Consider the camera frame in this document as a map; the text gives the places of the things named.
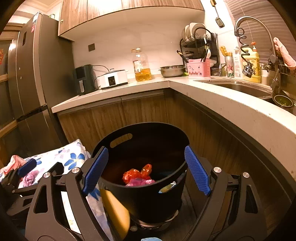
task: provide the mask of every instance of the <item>upper cabinet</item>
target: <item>upper cabinet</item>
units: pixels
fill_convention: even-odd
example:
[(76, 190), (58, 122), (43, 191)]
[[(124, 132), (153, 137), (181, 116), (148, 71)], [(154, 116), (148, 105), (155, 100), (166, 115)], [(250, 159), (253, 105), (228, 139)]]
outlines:
[(134, 8), (134, 7), (149, 7), (149, 6), (163, 6), (162, 0), (121, 0), (122, 8)]
[(164, 6), (189, 7), (204, 10), (200, 0), (162, 0)]
[(87, 0), (63, 0), (59, 35), (87, 21)]
[(121, 0), (88, 0), (87, 20), (122, 10)]

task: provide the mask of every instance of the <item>pink cloth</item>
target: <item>pink cloth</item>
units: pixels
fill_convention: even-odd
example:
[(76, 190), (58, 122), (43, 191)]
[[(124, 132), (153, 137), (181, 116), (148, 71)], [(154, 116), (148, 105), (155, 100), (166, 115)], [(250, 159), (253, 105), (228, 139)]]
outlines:
[(152, 179), (145, 180), (142, 178), (132, 178), (126, 186), (136, 187), (136, 186), (144, 186), (152, 183), (155, 183), (155, 181)]
[(276, 51), (279, 52), (283, 57), (285, 65), (290, 70), (296, 69), (296, 61), (291, 57), (291, 55), (289, 55), (288, 50), (278, 38), (274, 38), (274, 46), (276, 48)]
[(24, 187), (31, 186), (32, 183), (34, 182), (35, 178), (37, 177), (38, 173), (39, 173), (39, 171), (35, 170), (35, 171), (31, 171), (27, 175), (25, 175), (25, 177), (23, 178), (23, 186)]
[(3, 167), (0, 170), (0, 173), (3, 171), (3, 174), (6, 175), (7, 173), (10, 172), (10, 170), (16, 170), (18, 168), (20, 168), (22, 165), (24, 165), (26, 163), (26, 161), (17, 156), (17, 155), (13, 155), (10, 159), (10, 162), (8, 163), (8, 165), (6, 167)]

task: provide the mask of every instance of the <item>black trash can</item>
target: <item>black trash can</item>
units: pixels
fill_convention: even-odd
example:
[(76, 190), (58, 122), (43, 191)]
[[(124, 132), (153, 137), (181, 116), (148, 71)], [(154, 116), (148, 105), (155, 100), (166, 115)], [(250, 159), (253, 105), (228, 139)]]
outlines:
[[(131, 139), (110, 147), (113, 140), (124, 135)], [(146, 223), (161, 223), (172, 218), (181, 206), (187, 169), (184, 150), (188, 145), (188, 137), (179, 128), (166, 123), (147, 122), (126, 126), (109, 134), (95, 147), (92, 157), (102, 146), (107, 147), (109, 160), (101, 176), (105, 188), (134, 218)], [(122, 180), (124, 172), (132, 168), (141, 171), (146, 164), (152, 164), (150, 176), (156, 182), (140, 187), (125, 186)], [(177, 179), (173, 188), (159, 193), (160, 189)]]

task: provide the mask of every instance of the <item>cooking oil bottle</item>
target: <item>cooking oil bottle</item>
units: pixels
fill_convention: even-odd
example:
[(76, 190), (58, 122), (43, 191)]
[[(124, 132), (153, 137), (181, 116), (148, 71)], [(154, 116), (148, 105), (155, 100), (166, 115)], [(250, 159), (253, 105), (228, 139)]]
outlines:
[(136, 81), (151, 80), (152, 76), (146, 54), (141, 48), (132, 49), (131, 52), (133, 53), (133, 69)]
[(261, 68), (259, 63), (259, 54), (257, 52), (257, 49), (255, 48), (256, 42), (252, 42), (253, 49), (251, 48), (243, 48), (243, 50), (247, 51), (250, 55), (244, 56), (245, 59), (250, 61), (253, 64), (253, 70), (254, 74), (251, 78), (244, 75), (244, 80), (255, 82), (255, 83), (261, 83)]

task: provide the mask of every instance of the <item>sink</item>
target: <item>sink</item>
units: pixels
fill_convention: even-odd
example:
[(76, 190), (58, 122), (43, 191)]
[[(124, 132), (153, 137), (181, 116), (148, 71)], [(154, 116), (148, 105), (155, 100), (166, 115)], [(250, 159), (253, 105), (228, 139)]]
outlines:
[(272, 96), (272, 91), (262, 88), (260, 86), (256, 85), (250, 85), (246, 83), (240, 83), (237, 81), (231, 81), (231, 82), (212, 82), (211, 84), (222, 86), (228, 89), (236, 90), (248, 95), (252, 95), (255, 97), (258, 97), (260, 99), (270, 99)]

